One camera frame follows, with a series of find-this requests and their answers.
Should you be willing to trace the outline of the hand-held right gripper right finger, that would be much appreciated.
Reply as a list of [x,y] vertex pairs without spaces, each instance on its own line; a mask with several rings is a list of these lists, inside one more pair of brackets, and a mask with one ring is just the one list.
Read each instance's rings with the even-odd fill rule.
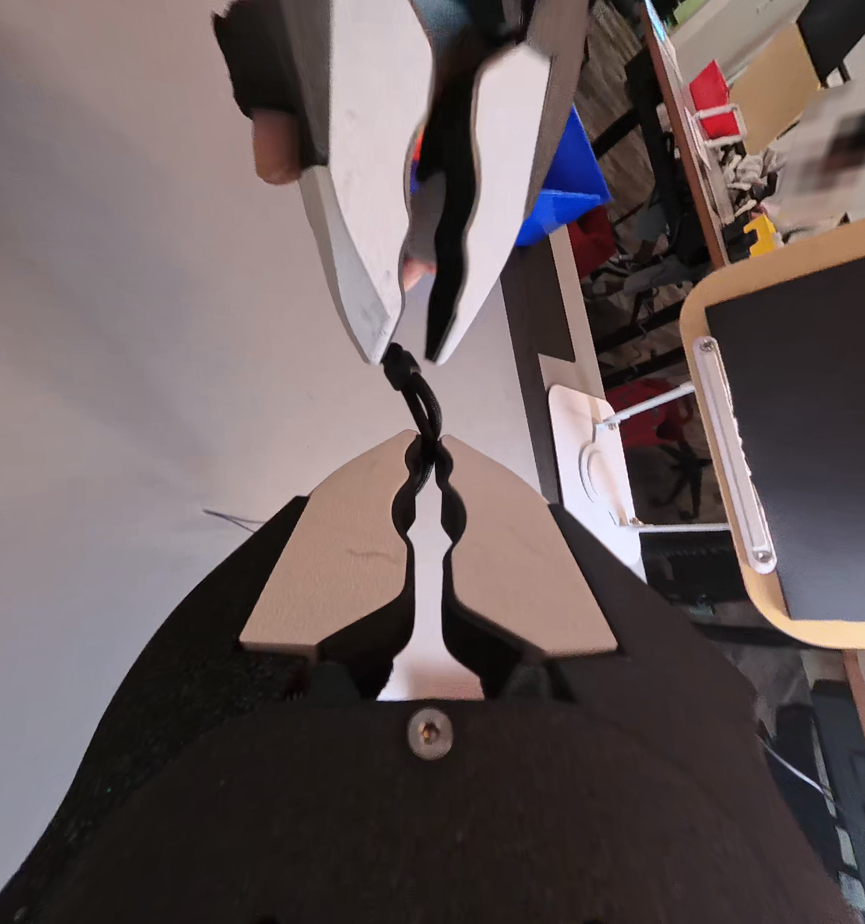
[[439,442],[442,637],[455,659],[567,659],[618,645],[546,499],[465,442]]

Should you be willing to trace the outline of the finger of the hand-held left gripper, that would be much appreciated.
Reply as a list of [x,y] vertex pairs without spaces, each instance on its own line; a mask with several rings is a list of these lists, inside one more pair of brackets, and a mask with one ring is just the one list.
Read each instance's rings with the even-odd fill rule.
[[412,2],[293,1],[281,13],[315,147],[305,212],[344,328],[378,365],[403,312],[408,161],[433,52]]
[[564,134],[588,2],[430,2],[436,90],[425,127],[426,359],[445,363],[516,245]]

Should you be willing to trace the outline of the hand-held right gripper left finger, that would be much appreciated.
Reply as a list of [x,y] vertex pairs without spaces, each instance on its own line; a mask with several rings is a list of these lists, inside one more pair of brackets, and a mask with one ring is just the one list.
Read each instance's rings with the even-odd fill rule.
[[415,484],[422,440],[396,434],[307,497],[241,631],[249,650],[391,661],[414,628]]

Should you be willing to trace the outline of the blue plastic bin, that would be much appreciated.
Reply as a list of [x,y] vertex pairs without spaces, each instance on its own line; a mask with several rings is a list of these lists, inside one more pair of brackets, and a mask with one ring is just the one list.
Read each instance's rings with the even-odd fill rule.
[[537,244],[610,200],[597,157],[577,109],[572,106],[534,207],[521,225],[516,246]]

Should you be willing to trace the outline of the person's left hand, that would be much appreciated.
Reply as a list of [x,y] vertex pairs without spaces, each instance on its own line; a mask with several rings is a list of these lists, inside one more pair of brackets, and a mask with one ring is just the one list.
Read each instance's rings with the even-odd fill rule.
[[[257,175],[269,184],[296,182],[302,173],[300,130],[290,114],[252,111],[252,146]],[[412,198],[411,225],[403,259],[403,288],[411,290],[425,274],[436,272],[435,230],[445,194],[443,176],[421,183]]]

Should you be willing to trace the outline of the red bag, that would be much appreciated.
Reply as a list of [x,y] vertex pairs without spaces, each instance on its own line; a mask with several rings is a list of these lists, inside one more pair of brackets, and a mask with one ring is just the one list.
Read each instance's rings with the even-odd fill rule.
[[[665,378],[644,377],[608,390],[606,400],[615,412],[657,398],[675,388]],[[685,430],[695,417],[692,396],[669,401],[644,410],[619,424],[624,449],[687,444]]]
[[618,252],[605,205],[581,215],[566,225],[578,278],[583,281]]

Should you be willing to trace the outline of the long wooden desk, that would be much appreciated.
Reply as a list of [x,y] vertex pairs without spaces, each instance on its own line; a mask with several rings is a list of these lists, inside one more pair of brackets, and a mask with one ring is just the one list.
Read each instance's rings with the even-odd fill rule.
[[713,270],[720,270],[730,261],[724,244],[723,219],[717,207],[708,150],[701,141],[696,140],[694,134],[696,122],[693,100],[684,85],[676,53],[671,48],[666,29],[653,3],[640,2],[639,13],[645,30],[646,48],[653,63],[662,103],[669,117],[710,262]]

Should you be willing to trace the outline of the red plastic bin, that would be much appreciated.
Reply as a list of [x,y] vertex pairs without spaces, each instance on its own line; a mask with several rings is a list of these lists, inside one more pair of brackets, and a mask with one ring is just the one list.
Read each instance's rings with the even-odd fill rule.
[[743,142],[747,128],[739,106],[730,96],[730,88],[716,60],[708,63],[688,84],[695,121],[709,146]]

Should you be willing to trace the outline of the tilted board on stand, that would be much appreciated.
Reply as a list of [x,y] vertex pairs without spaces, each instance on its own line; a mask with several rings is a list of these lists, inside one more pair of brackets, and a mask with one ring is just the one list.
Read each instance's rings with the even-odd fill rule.
[[833,73],[850,79],[846,56],[865,38],[865,1],[810,1],[731,86],[747,133],[744,153],[760,155],[800,119]]

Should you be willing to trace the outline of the wooden board with black sheet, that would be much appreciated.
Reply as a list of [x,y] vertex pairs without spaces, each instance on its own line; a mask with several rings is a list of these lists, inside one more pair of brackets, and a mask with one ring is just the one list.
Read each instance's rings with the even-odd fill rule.
[[713,272],[679,323],[750,601],[865,650],[865,219]]

